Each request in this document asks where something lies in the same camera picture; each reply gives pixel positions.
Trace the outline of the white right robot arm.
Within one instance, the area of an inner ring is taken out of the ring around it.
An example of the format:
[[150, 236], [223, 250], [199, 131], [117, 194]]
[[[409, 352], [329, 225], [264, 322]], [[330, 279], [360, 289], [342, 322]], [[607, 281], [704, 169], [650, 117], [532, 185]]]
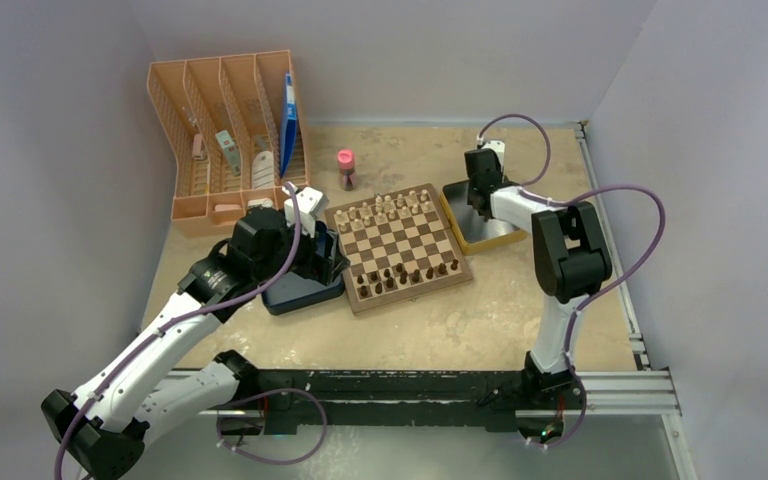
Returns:
[[573, 383], [580, 308], [612, 276], [597, 211], [587, 201], [563, 204], [515, 184], [490, 148], [469, 150], [464, 158], [467, 204], [484, 219], [507, 222], [532, 240], [544, 306], [536, 343], [526, 355], [521, 392], [529, 404], [544, 407]]

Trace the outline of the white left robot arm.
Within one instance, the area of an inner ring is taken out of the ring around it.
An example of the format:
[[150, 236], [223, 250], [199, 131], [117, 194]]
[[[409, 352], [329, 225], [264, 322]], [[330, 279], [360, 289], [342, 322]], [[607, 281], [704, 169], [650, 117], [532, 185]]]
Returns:
[[196, 261], [155, 319], [105, 368], [72, 391], [56, 389], [41, 410], [66, 457], [92, 479], [118, 479], [161, 436], [205, 409], [244, 409], [261, 399], [293, 396], [268, 390], [240, 353], [218, 354], [170, 387], [161, 381], [201, 340], [282, 277], [332, 283], [347, 267], [339, 235], [303, 208], [256, 207]]

